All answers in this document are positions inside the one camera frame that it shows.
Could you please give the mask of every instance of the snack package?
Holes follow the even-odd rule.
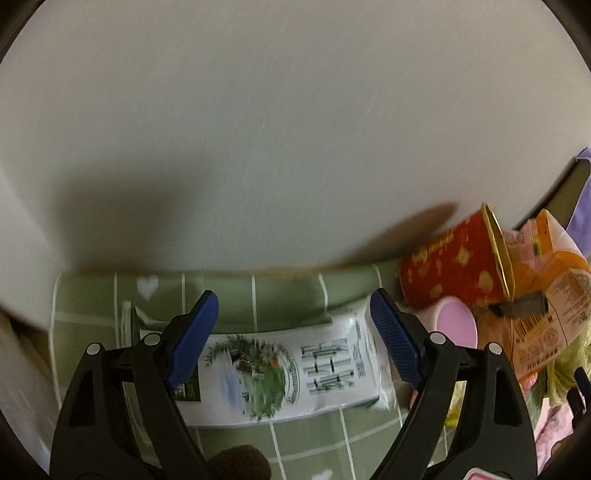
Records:
[[[515,278],[515,298],[544,292],[548,313],[496,317],[474,309],[478,346],[502,345],[519,380],[539,371],[587,328],[591,316],[591,268],[564,228],[542,210],[520,231],[503,232]]]
[[[189,381],[175,394],[189,426],[228,427],[291,420],[396,395],[388,353],[369,299],[328,312],[331,322],[279,332],[209,336]],[[119,338],[132,345],[166,322],[124,302]],[[135,399],[128,402],[139,418]]]

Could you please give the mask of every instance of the pink lid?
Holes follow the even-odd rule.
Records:
[[[468,348],[478,346],[478,332],[474,315],[459,299],[444,299],[437,316],[437,330],[445,333],[456,345]]]

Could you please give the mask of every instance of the green tablecloth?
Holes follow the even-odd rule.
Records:
[[[56,284],[51,350],[58,392],[63,396],[85,347],[116,347],[115,325],[130,300],[155,319],[186,312],[204,290],[220,301],[216,333],[290,329],[327,320],[326,311],[384,286],[400,298],[397,262],[299,275],[221,275],[196,272],[159,275],[68,274]],[[153,295],[146,300],[142,297]],[[544,389],[533,390],[528,408],[537,419]],[[270,461],[274,480],[311,479],[330,469],[333,478],[369,478],[400,431],[410,389],[397,385],[400,408],[347,408],[302,420],[232,429],[192,429],[206,457],[250,443]],[[453,431],[444,430],[433,461],[441,461]],[[148,460],[149,449],[141,446]]]

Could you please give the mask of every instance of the blue gripper pad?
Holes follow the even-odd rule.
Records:
[[[424,384],[421,353],[398,315],[379,290],[371,295],[369,312],[400,378],[420,390]]]
[[[201,296],[189,314],[192,319],[170,353],[170,370],[166,382],[171,391],[175,391],[193,375],[199,355],[217,322],[218,312],[217,296],[210,291]]]

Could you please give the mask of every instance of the white heart pattern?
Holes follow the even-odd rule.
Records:
[[[139,277],[137,285],[138,292],[141,297],[145,301],[150,301],[160,286],[160,279],[156,275],[150,275],[149,277]]]
[[[332,478],[332,470],[327,468],[322,473],[317,473],[316,475],[312,475],[312,480],[330,480]]]

